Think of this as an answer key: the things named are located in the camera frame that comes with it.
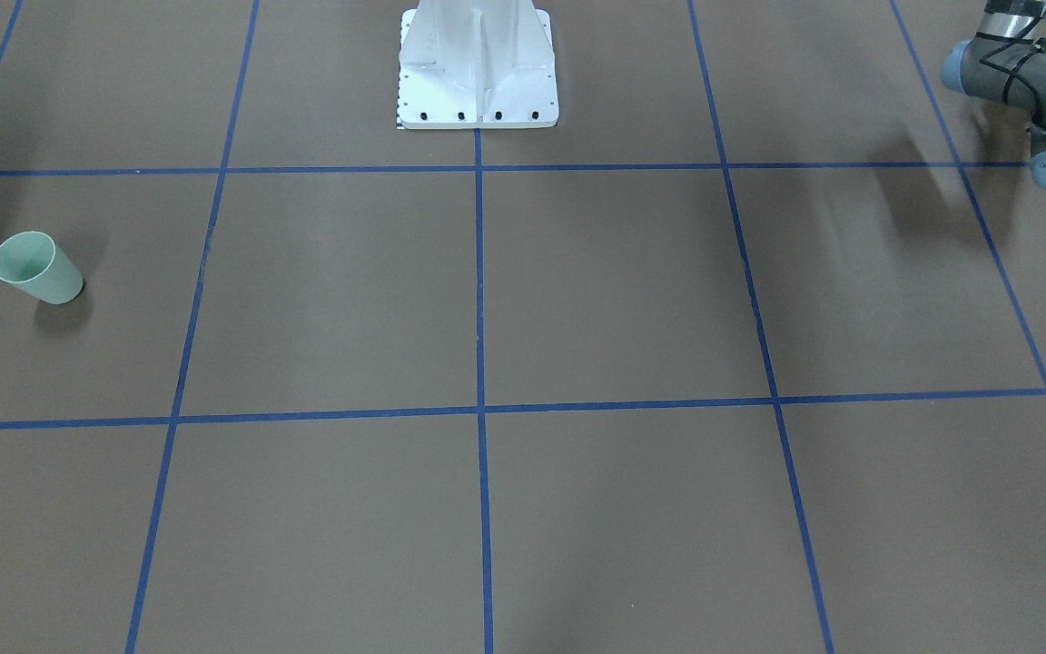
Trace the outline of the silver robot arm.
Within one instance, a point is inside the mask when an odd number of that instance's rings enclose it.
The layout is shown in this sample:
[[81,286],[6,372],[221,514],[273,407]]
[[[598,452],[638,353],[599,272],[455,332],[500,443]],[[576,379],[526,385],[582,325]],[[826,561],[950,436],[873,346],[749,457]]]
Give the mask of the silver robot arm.
[[947,54],[943,86],[1028,113],[1034,185],[1046,190],[1046,1],[987,1],[976,32]]

